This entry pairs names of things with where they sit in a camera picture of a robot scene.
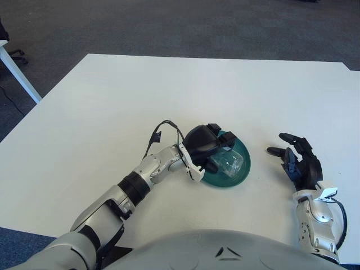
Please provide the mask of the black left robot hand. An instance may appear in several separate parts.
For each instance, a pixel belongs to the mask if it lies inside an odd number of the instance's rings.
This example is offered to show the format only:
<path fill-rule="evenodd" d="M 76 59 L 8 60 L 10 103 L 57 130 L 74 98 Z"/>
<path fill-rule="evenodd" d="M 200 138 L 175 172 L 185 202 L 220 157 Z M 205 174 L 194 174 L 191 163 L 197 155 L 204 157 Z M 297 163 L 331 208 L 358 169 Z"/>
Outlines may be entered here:
<path fill-rule="evenodd" d="M 188 151 L 192 163 L 210 173 L 217 173 L 219 165 L 211 161 L 211 157 L 221 148 L 232 149 L 237 137 L 232 132 L 220 134 L 221 127 L 215 123 L 198 125 L 184 138 L 183 145 Z"/>

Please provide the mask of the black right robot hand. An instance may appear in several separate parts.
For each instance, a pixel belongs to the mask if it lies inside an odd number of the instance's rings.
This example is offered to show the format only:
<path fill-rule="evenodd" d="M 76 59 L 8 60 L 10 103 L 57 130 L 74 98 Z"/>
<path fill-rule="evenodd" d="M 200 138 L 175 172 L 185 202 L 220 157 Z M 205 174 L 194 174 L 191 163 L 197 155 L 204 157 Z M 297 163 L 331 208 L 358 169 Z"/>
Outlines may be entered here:
<path fill-rule="evenodd" d="M 307 139 L 288 133 L 280 133 L 279 137 L 294 147 L 301 161 L 289 147 L 268 147 L 267 152 L 282 160 L 281 166 L 297 191 L 316 190 L 317 183 L 323 180 L 322 168 Z"/>

